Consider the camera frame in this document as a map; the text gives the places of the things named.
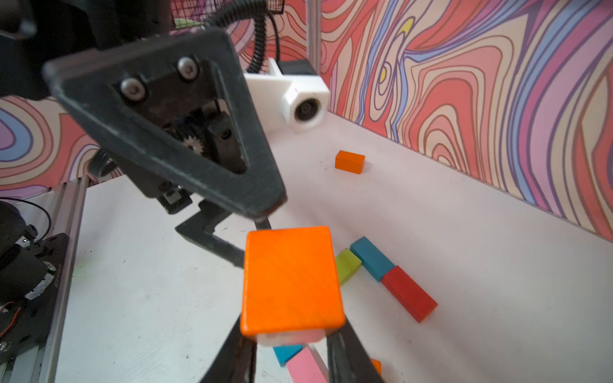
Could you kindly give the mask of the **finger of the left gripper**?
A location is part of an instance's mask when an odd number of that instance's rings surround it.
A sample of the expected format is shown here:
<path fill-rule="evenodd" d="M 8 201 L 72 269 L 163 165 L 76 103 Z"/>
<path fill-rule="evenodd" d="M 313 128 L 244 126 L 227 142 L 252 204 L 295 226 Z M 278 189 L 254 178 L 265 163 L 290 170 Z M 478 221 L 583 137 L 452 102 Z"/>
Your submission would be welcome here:
<path fill-rule="evenodd" d="M 251 220 L 257 230 L 270 229 L 268 219 L 271 209 L 251 211 L 250 204 L 231 198 L 204 198 L 199 203 L 199 211 L 185 222 L 175 227 L 176 232 L 194 244 L 235 267 L 244 268 L 246 251 L 215 235 L 215 229 L 232 214 L 243 215 Z"/>

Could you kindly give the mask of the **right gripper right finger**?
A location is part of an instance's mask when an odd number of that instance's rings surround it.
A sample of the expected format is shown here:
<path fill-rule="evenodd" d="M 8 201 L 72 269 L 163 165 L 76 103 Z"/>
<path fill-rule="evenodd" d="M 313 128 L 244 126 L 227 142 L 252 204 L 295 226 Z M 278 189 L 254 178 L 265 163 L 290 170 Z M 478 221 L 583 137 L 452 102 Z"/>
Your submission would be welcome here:
<path fill-rule="evenodd" d="M 383 383 L 349 320 L 327 337 L 330 382 Z"/>

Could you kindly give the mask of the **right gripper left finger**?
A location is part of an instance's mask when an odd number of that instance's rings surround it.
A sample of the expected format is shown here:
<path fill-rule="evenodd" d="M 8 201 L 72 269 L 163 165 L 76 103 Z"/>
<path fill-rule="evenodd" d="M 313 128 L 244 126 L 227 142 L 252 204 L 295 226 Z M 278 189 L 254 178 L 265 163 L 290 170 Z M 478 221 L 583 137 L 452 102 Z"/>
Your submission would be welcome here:
<path fill-rule="evenodd" d="M 200 383 L 253 383 L 256 357 L 257 343 L 242 335 L 238 318 Z"/>

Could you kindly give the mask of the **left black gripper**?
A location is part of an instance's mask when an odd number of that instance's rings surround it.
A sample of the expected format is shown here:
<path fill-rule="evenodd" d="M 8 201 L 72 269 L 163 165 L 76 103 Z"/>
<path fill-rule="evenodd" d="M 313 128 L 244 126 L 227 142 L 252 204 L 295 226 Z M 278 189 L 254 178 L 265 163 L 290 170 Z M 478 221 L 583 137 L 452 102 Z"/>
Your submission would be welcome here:
<path fill-rule="evenodd" d="M 1 99 L 26 135 L 1 143 L 1 175 L 32 180 L 60 140 L 33 107 L 53 96 L 81 128 L 120 157 L 249 219 L 287 199 L 231 38 L 221 26 L 164 33 L 149 1 L 4 1 Z M 230 172 L 187 148 L 168 127 L 221 99 L 246 169 Z"/>

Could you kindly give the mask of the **pink block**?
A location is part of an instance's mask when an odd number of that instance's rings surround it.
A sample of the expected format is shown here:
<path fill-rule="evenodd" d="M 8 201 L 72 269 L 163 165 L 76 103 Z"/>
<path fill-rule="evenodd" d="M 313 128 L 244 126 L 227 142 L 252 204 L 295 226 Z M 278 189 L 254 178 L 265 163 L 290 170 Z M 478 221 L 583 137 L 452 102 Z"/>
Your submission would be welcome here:
<path fill-rule="evenodd" d="M 293 383 L 328 383 L 328 369 L 318 351 L 310 346 L 303 348 L 286 364 Z"/>

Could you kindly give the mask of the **teal block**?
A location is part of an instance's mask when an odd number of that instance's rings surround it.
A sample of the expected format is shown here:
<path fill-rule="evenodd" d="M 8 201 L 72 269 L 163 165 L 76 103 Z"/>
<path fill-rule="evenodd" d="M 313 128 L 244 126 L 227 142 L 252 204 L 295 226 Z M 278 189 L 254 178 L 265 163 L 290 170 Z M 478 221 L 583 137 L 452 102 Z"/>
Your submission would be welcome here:
<path fill-rule="evenodd" d="M 276 346 L 273 348 L 276 359 L 281 367 L 287 365 L 287 363 L 302 350 L 303 345 Z"/>
<path fill-rule="evenodd" d="M 350 245 L 350 250 L 362 261 L 377 282 L 391 271 L 395 265 L 372 243 L 363 236 Z"/>

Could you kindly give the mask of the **red block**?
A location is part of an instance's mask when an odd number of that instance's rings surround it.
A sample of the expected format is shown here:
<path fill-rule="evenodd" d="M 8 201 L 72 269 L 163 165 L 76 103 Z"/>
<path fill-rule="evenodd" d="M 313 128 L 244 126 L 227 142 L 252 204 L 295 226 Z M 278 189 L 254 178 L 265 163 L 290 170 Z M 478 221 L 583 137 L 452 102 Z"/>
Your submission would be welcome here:
<path fill-rule="evenodd" d="M 437 302 L 398 266 L 382 277 L 382 283 L 418 323 L 422 323 L 438 306 Z"/>

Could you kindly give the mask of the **light green block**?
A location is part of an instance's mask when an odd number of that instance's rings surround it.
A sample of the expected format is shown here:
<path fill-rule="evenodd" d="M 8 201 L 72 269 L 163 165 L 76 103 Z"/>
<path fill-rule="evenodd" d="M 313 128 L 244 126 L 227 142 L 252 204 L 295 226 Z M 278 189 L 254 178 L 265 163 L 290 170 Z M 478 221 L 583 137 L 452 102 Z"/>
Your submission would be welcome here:
<path fill-rule="evenodd" d="M 345 284 L 362 266 L 362 260 L 350 249 L 344 249 L 335 258 L 339 284 Z"/>

